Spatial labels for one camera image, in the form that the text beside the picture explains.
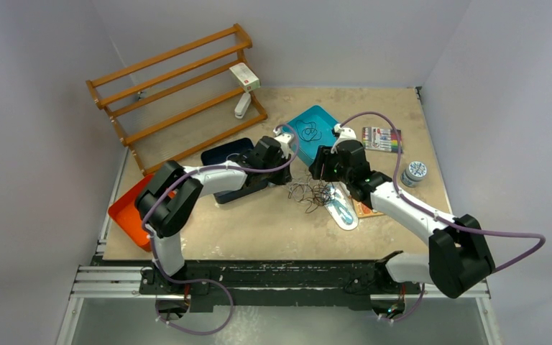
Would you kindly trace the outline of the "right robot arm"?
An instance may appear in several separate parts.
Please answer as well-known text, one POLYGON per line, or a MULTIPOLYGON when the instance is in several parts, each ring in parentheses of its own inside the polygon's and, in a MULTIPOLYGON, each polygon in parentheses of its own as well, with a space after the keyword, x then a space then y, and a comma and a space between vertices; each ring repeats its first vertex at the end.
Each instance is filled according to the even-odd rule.
POLYGON ((389 216, 427 246, 427 254, 397 252, 381 259, 383 268, 374 274, 381 291, 391 293, 404 282, 428 283, 457 298, 496 271, 473 216, 441 212, 398 188, 394 179, 371 169, 360 142, 319 146, 309 171, 319 180, 345 185, 355 201, 389 216))

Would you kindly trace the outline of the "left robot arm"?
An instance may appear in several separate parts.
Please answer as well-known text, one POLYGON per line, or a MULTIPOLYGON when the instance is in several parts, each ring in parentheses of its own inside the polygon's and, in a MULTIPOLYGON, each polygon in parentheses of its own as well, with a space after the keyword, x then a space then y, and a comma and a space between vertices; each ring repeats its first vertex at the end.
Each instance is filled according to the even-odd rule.
POLYGON ((245 196, 269 183, 285 185, 297 151, 298 139, 283 133, 264 136, 252 149, 217 165, 188 167, 169 160, 155 173, 134 205, 161 270, 157 284, 166 293, 185 287, 180 232, 198 199, 219 193, 245 196))

